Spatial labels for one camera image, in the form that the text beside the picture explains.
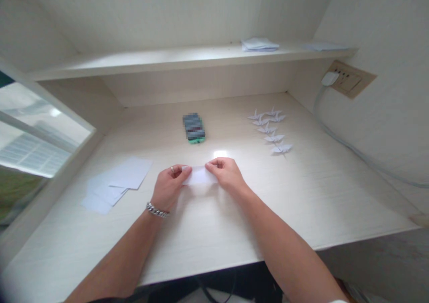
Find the silver bracelet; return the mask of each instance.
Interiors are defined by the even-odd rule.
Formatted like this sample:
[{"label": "silver bracelet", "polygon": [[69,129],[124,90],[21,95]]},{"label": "silver bracelet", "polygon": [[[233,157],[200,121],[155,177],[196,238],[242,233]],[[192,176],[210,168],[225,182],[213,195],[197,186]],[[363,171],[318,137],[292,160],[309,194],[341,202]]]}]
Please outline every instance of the silver bracelet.
[{"label": "silver bracelet", "polygon": [[150,202],[148,202],[146,204],[146,209],[149,210],[149,212],[152,215],[155,215],[158,217],[165,218],[165,217],[168,217],[170,215],[170,213],[168,211],[162,211],[162,210],[156,209]]}]

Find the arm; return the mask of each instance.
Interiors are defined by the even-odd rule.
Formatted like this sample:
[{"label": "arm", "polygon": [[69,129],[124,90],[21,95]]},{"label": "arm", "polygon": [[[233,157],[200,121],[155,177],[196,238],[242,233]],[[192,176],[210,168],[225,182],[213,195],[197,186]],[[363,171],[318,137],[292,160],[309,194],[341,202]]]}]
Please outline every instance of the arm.
[{"label": "arm", "polygon": [[[151,199],[152,205],[163,211],[169,211],[177,201],[182,183],[192,170],[187,167],[182,171],[181,165],[173,168],[175,173],[171,168],[160,172]],[[90,302],[109,297],[124,298],[133,294],[162,221],[163,218],[145,210],[65,303]]]},{"label": "arm", "polygon": [[315,251],[247,186],[233,159],[217,158],[206,168],[240,205],[268,269],[291,302],[347,301]]}]

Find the finger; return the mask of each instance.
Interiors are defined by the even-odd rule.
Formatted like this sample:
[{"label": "finger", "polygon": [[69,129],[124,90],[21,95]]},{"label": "finger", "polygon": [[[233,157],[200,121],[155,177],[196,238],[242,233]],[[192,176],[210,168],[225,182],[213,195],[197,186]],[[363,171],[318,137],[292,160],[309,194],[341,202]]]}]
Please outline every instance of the finger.
[{"label": "finger", "polygon": [[182,167],[184,167],[183,164],[175,164],[174,166],[172,166],[166,170],[168,171],[168,174],[170,176],[172,176],[173,178],[177,178],[180,175],[180,173],[182,172]]},{"label": "finger", "polygon": [[214,174],[216,177],[218,176],[219,171],[222,170],[222,169],[219,169],[216,165],[212,164],[211,162],[207,162],[205,167],[210,173]]},{"label": "finger", "polygon": [[182,170],[182,172],[177,176],[176,180],[178,183],[182,184],[192,172],[192,167],[186,167]]},{"label": "finger", "polygon": [[213,159],[212,161],[209,161],[208,163],[214,166],[217,166],[218,168],[223,168],[223,166],[225,165],[225,160],[226,158],[219,157],[219,158]]}]

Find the window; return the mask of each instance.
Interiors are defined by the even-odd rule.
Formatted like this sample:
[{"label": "window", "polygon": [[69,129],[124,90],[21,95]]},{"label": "window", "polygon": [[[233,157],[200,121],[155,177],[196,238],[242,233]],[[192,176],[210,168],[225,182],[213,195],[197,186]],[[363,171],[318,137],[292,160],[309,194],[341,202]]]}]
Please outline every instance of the window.
[{"label": "window", "polygon": [[92,130],[0,72],[0,227],[4,230]]}]

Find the power outlet panel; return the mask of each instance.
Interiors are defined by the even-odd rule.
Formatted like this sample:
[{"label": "power outlet panel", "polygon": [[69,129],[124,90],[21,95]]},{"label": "power outlet panel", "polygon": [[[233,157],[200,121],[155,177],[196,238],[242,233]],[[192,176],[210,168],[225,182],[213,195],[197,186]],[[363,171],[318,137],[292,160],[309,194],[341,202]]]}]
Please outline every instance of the power outlet panel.
[{"label": "power outlet panel", "polygon": [[358,96],[377,77],[377,75],[354,68],[337,60],[331,64],[328,72],[340,74],[331,87],[351,99]]}]

